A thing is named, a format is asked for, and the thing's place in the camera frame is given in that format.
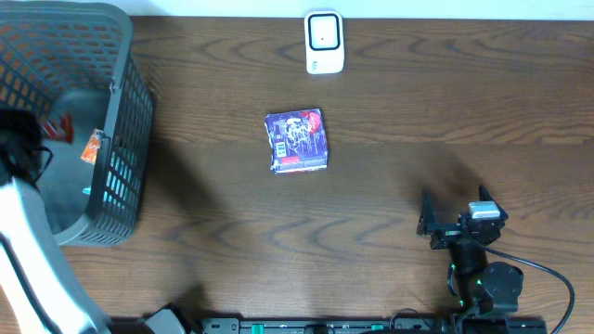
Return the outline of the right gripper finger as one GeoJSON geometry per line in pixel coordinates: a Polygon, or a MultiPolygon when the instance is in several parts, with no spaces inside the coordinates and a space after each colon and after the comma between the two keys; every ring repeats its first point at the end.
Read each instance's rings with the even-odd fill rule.
{"type": "Polygon", "coordinates": [[[424,190],[421,197],[421,211],[417,226],[417,235],[430,235],[437,229],[437,218],[435,215],[431,194],[424,190]]]}
{"type": "Polygon", "coordinates": [[[479,199],[480,199],[480,201],[494,202],[495,206],[498,208],[498,210],[500,212],[500,218],[504,221],[506,221],[509,218],[508,214],[502,209],[502,207],[494,200],[492,195],[488,192],[485,185],[479,186],[479,199]]]}

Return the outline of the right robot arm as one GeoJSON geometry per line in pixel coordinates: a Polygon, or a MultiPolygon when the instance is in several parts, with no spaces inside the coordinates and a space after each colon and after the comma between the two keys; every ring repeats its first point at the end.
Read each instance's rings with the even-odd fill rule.
{"type": "Polygon", "coordinates": [[[453,333],[507,331],[510,315],[518,311],[523,271],[509,263],[491,263],[486,255],[508,218],[484,186],[455,223],[441,223],[430,193],[422,194],[417,234],[429,236],[433,250],[446,249],[450,256],[447,284],[460,301],[460,310],[449,317],[453,333]]]}

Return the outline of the orange red snack bar wrapper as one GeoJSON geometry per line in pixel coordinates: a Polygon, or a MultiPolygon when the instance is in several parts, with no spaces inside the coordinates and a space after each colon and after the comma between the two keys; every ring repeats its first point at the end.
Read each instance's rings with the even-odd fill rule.
{"type": "Polygon", "coordinates": [[[44,139],[71,144],[74,138],[72,116],[66,113],[57,119],[47,119],[41,131],[44,139]]]}

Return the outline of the teal snack packet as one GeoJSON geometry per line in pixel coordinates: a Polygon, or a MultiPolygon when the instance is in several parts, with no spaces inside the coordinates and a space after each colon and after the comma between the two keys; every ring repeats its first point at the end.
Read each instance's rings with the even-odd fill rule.
{"type": "Polygon", "coordinates": [[[112,203],[122,210],[132,209],[138,204],[139,182],[134,176],[134,167],[138,162],[136,154],[127,148],[116,148],[114,151],[98,148],[96,157],[98,156],[108,159],[104,166],[107,171],[107,189],[101,190],[102,201],[112,203]]]}

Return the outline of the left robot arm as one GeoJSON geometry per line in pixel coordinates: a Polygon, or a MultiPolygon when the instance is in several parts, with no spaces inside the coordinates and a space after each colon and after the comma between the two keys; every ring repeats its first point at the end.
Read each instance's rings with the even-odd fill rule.
{"type": "Polygon", "coordinates": [[[36,186],[48,161],[35,116],[1,111],[1,286],[23,333],[193,333],[167,305],[144,318],[111,319],[85,292],[49,226],[36,186]]]}

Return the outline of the purple snack box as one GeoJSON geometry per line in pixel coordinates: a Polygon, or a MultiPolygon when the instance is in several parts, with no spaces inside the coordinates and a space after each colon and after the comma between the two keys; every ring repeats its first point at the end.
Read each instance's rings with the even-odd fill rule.
{"type": "Polygon", "coordinates": [[[320,109],[265,116],[274,174],[302,173],[328,167],[329,147],[320,109]]]}

